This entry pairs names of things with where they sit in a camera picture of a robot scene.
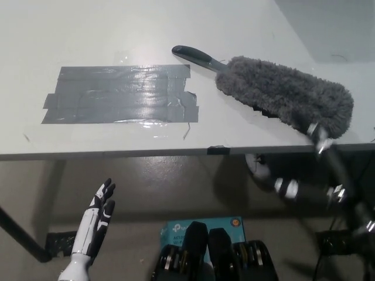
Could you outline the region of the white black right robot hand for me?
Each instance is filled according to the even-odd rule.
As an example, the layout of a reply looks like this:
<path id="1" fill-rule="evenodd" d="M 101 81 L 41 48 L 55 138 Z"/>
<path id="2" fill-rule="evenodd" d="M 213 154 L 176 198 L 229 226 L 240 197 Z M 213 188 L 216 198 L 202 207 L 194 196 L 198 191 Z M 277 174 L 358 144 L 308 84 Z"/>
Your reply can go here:
<path id="1" fill-rule="evenodd" d="M 347 174 L 347 169 L 336 150 L 333 139 L 328 136 L 327 130 L 319 123 L 310 124 L 306 131 L 307 137 L 315 147 L 316 161 L 321 163 L 335 178 L 336 184 L 321 187 L 308 184 L 296 178 L 275 177 L 267 162 L 261 160 L 261 155 L 246 154 L 245 159 L 251 175 L 263 187 L 274 190 L 280 197 L 287 200 L 302 200 L 314 204 L 354 203 L 359 199 L 353 180 Z"/>

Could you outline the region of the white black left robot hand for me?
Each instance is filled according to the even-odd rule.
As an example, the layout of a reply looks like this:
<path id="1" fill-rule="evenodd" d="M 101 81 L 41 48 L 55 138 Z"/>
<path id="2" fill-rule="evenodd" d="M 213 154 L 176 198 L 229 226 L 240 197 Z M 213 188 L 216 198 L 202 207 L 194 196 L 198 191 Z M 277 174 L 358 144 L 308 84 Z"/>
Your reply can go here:
<path id="1" fill-rule="evenodd" d="M 114 189 L 115 184 L 109 178 L 96 191 L 82 216 L 70 263 L 59 275 L 59 280 L 90 280 L 89 268 L 100 251 L 114 212 L 115 201 L 111 199 Z"/>

